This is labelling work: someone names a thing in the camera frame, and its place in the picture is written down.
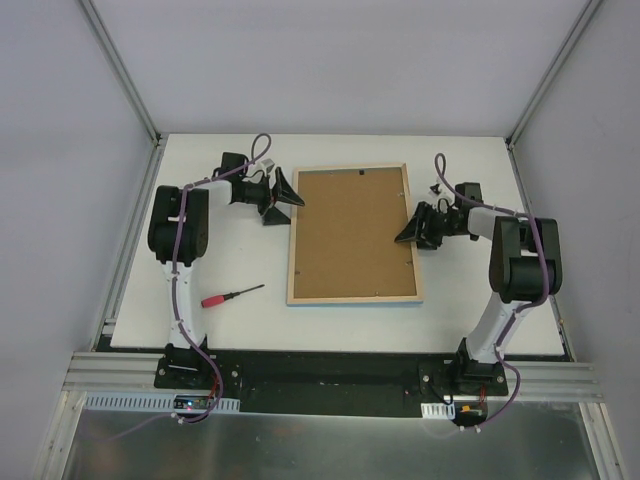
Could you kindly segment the red handled screwdriver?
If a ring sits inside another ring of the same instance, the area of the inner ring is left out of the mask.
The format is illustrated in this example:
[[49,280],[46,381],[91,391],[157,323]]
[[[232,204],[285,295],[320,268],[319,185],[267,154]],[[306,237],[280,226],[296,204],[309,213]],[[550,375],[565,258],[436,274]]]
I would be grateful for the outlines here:
[[264,287],[264,284],[259,284],[259,285],[256,285],[244,290],[240,290],[240,291],[233,291],[225,294],[214,295],[202,300],[201,307],[204,309],[214,308],[240,295],[261,289],[263,287]]

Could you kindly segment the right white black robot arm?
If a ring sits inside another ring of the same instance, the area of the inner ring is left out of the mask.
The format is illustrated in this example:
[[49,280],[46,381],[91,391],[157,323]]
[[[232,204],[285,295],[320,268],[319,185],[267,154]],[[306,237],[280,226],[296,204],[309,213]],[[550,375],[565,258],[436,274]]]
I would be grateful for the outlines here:
[[486,206],[478,183],[456,185],[454,196],[443,208],[419,202],[395,237],[397,243],[413,243],[429,251],[441,247],[446,237],[491,242],[488,304],[476,327],[461,340],[453,360],[429,373],[425,384],[438,396],[505,396],[505,347],[528,312],[562,285],[558,224],[554,219],[529,219]]

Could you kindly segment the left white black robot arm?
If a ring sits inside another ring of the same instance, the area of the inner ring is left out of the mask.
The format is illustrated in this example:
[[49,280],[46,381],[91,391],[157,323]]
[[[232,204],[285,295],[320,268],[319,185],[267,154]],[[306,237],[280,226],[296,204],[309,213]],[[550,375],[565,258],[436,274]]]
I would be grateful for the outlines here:
[[205,301],[197,285],[197,267],[209,243],[212,192],[221,193],[228,204],[254,206],[265,226],[291,223],[279,203],[305,205],[282,169],[262,154],[225,152],[210,177],[183,188],[156,189],[147,245],[162,266],[171,307],[168,340],[154,379],[157,388],[203,389],[220,378],[212,361],[204,358],[207,333],[202,310],[238,294]]

